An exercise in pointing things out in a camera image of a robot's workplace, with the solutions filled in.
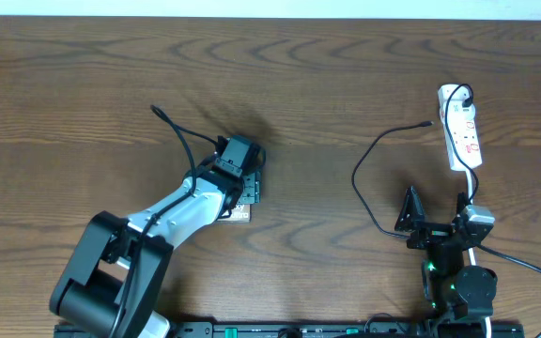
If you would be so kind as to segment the gold Galaxy smartphone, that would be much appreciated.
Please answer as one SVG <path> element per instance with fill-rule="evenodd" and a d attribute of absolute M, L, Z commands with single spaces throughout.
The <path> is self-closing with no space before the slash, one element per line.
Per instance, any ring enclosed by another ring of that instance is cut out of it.
<path fill-rule="evenodd" d="M 237 204 L 232 210 L 227 211 L 217 219 L 225 223 L 249 223 L 251 221 L 251 206 L 249 204 Z"/>

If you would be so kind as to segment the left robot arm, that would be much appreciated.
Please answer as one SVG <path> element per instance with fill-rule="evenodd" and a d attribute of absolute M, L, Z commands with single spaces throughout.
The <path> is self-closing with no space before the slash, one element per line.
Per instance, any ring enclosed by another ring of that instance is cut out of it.
<path fill-rule="evenodd" d="M 264 148 L 243 136 L 218 140 L 216 152 L 181 185 L 140 212 L 102 211 L 87 224 L 49 300 L 50 311 L 93 337 L 164 337 L 155 312 L 173 251 L 199 229 L 258 202 Z"/>

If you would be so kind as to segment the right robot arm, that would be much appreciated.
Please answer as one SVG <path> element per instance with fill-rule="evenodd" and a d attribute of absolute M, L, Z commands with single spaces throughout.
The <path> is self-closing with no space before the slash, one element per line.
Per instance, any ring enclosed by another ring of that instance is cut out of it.
<path fill-rule="evenodd" d="M 407 188 L 394 229 L 409 235 L 408 248 L 426 252 L 422 267 L 424 293 L 435 309 L 435 314 L 425 321 L 429 336 L 493 334 L 490 317 L 497 275 L 474 262 L 466 263 L 464 253 L 477 247 L 494 223 L 492 213 L 472 204 L 463 192 L 457 197 L 456 215 L 450 223 L 430 222 L 418 192 Z"/>

